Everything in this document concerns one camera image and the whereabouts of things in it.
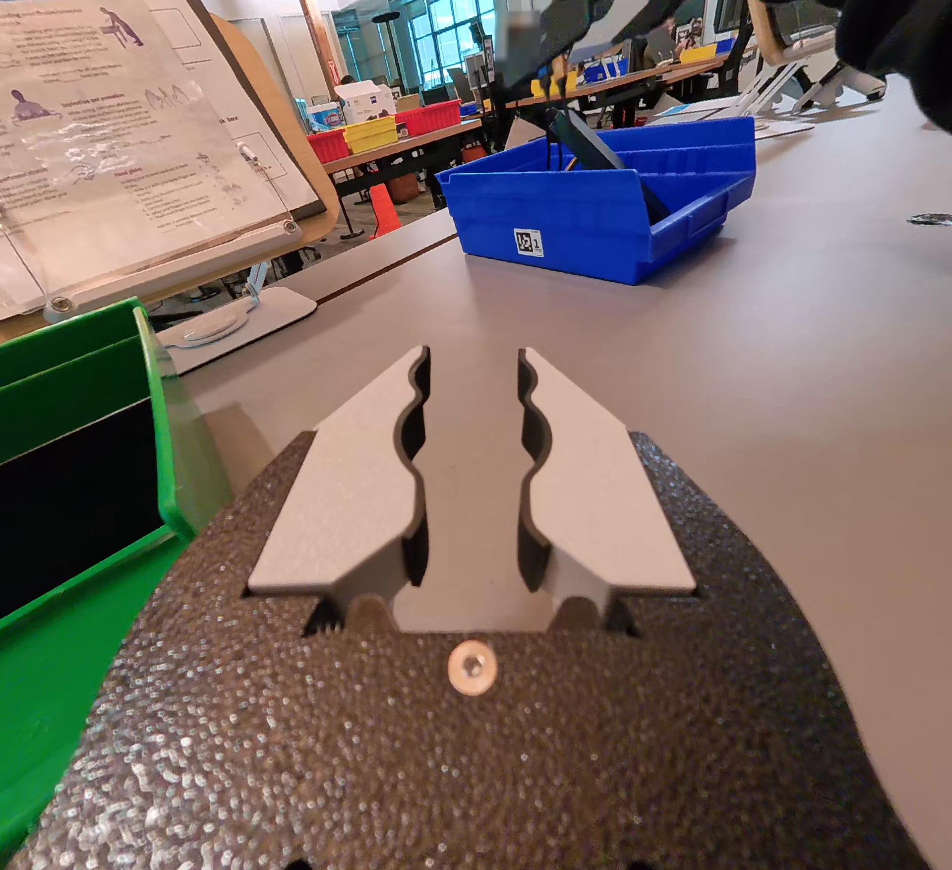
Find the wooden document stand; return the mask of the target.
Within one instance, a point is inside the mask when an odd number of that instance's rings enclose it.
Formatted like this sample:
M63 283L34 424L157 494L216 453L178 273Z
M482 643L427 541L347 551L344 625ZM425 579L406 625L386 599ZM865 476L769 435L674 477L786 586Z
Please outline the wooden document stand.
M845 64L836 52L839 12L815 0L766 4L746 0L763 68L743 93L742 112L766 116L779 105L784 89L790 113L829 109L845 90L865 102L879 102L887 82Z
M319 162L318 168L325 172ZM46 321L54 323L128 298L136 297L142 303L161 301L222 276L250 269L246 286L239 289L235 301L158 333L158 339L170 353L177 371L181 374L189 372L281 330L316 310L315 301L285 286L266 286L264 282L271 260L303 245L314 244L334 227L339 210L328 176L321 188L322 196L327 199L329 219L322 221L314 217L303 222L293 219L294 230L287 231L280 244L271 241L246 244L240 255L223 254L225 245L221 245L215 255L208 250L180 258L177 264L156 269L149 277L144 274L137 276L135 283L114 283L105 294L100 291L84 293L77 297L78 305L65 307L62 299L55 298L41 309L21 316L40 314Z

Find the green plastic bin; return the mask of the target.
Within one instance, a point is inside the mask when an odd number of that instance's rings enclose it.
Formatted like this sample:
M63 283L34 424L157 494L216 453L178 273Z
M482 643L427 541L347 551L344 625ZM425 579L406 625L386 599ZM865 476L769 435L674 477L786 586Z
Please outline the green plastic bin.
M232 489L137 300L4 343L1 369L6 864L137 615Z

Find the black floor lamp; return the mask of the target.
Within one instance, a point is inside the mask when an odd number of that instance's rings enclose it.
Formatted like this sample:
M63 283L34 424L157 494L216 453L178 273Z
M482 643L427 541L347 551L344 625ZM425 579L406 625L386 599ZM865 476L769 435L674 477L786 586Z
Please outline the black floor lamp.
M403 72L403 67L401 64L398 44L395 39L395 34L393 31L393 22L400 18L400 12L388 10L384 13L375 15L371 20L378 27L384 26L387 32L387 39L390 47L391 54L393 56L394 66L396 69L398 85L401 91L401 94L405 96L407 94L407 84Z

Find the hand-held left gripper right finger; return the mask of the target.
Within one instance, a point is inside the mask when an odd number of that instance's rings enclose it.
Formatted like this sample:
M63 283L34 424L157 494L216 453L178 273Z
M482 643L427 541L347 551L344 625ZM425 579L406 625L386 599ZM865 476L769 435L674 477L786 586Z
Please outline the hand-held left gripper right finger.
M531 592L557 605L627 595L690 596L697 583L631 433L533 348L518 353L522 446L517 558Z

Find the wooden table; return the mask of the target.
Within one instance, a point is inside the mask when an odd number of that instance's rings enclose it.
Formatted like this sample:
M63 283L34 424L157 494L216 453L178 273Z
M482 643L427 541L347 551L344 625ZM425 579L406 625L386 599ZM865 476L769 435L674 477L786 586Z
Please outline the wooden table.
M544 96L533 96L515 102L507 102L506 109L522 110L547 103L568 102L586 97L604 97L612 94L617 95L623 90L642 84L647 84L649 87L671 85L687 78L693 78L719 70L728 60L728 57L729 54L721 54L688 63L666 64L599 82L578 84L572 89L567 89L565 91L565 97L559 94L551 99Z
M446 199L438 175L463 162L463 149L469 142L485 143L482 119L474 117L418 137L401 138L322 166L339 199L405 175L423 173L434 208L440 211L446 207Z

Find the orange traffic cone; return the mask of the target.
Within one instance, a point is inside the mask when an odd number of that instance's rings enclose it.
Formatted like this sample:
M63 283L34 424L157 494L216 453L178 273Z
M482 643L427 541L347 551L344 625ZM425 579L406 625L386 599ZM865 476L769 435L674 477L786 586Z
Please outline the orange traffic cone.
M376 185L369 188L368 194L376 219L375 231L371 239L380 238L402 227L396 207L390 197L386 185Z

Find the white instruction sheet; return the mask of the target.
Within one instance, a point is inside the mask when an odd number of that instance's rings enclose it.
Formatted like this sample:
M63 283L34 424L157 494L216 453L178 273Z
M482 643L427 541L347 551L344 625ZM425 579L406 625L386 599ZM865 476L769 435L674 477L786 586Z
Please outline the white instruction sheet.
M327 175L306 142L292 97L277 70L263 23L252 43L245 32L210 14L201 0L144 0L163 33L224 121L249 144L292 218L327 221Z

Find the white cardboard box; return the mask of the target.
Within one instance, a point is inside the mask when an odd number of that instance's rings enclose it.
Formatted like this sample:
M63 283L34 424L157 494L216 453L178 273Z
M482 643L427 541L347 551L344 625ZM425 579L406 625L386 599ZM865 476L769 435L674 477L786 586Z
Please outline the white cardboard box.
M345 124L361 124L381 117L394 116L396 103L387 85L371 80L353 81L335 86Z

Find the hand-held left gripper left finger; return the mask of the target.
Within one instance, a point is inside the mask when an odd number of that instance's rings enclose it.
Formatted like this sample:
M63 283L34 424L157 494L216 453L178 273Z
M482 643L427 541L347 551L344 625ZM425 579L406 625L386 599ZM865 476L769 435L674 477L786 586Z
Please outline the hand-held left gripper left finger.
M314 428L252 569L260 596L315 594L335 606L419 587L429 535L422 476L431 354L417 345Z

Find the blue plastic bin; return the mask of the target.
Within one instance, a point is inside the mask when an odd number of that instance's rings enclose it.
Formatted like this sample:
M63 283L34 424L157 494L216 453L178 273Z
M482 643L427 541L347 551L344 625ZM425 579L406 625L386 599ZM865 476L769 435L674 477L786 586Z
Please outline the blue plastic bin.
M751 116L603 130L620 166L599 170L537 138L438 179L466 254L636 285L749 199L755 133Z

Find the black usb hub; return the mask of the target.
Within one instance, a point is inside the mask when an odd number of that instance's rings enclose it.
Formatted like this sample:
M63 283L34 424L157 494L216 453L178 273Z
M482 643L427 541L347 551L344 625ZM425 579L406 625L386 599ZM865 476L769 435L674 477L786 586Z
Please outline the black usb hub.
M551 99L549 72L544 72L544 96ZM559 94L565 97L565 81L557 82ZM554 140L559 152L567 150L575 168L586 171L621 171L625 163L567 102L547 103L545 134Z

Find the blue header laminated sheet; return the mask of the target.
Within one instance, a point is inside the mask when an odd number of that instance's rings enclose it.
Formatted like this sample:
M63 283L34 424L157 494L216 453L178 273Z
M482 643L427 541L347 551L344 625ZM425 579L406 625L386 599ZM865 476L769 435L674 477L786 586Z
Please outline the blue header laminated sheet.
M294 230L147 0L2 0L1 177L2 319Z

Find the yellow plastic bin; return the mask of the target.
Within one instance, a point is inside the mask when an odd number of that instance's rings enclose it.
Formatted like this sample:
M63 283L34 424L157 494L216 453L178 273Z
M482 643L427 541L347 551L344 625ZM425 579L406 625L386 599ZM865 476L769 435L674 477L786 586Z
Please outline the yellow plastic bin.
M398 138L394 115L384 115L362 123L348 124L344 129L344 140L351 155L360 155L393 145Z

